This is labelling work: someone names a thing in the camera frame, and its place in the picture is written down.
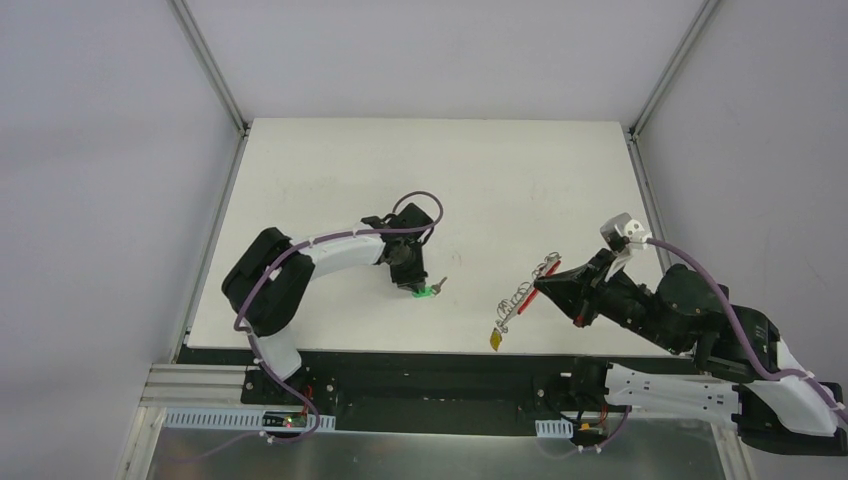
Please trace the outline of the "key with green tag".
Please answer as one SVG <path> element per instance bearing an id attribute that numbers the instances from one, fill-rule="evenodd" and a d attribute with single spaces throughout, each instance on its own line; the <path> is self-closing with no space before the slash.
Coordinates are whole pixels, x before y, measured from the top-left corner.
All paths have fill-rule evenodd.
<path id="1" fill-rule="evenodd" d="M 439 295 L 442 290 L 444 283 L 447 281 L 447 277 L 443 277 L 440 281 L 435 284 L 424 286 L 420 290 L 414 291 L 412 295 L 415 298 L 426 298 Z"/>

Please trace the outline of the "key with yellow tag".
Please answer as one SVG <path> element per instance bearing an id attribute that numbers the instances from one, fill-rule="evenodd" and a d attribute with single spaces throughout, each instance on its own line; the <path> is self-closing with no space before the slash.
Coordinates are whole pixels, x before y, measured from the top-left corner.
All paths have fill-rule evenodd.
<path id="1" fill-rule="evenodd" d="M 497 329 L 493 329 L 489 337 L 489 345 L 494 351 L 498 351 L 503 340 L 502 333 Z"/>

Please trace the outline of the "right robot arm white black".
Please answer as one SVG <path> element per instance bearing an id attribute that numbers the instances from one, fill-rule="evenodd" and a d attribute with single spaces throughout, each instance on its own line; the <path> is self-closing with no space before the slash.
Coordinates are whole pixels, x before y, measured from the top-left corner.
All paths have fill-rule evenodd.
<path id="1" fill-rule="evenodd" d="M 601 249 L 586 264 L 546 274 L 533 286 L 576 327 L 604 317 L 672 355 L 685 355 L 695 372 L 672 378 L 580 359 L 566 382 L 573 405 L 689 415 L 777 455 L 846 456 L 847 431 L 836 413 L 841 386 L 813 387 L 796 376 L 800 366 L 765 314 L 733 306 L 743 332 L 738 336 L 722 305 L 729 297 L 725 286 L 711 289 L 699 273 L 675 265 L 650 289 L 613 271 L 613 260 L 612 252 Z"/>

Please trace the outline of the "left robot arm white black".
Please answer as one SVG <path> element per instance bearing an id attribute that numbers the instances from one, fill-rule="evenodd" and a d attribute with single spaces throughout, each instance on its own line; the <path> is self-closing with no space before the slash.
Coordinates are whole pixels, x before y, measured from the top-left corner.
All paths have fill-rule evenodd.
<path id="1" fill-rule="evenodd" d="M 386 265 L 390 281 L 414 295 L 427 290 L 423 246 L 438 223 L 414 203 L 383 217 L 364 217 L 349 230 L 299 241 L 275 227 L 262 230 L 224 277 L 221 290 L 237 314 L 234 329 L 270 375 L 266 389 L 281 404 L 305 390 L 289 324 L 309 284 L 353 267 Z"/>

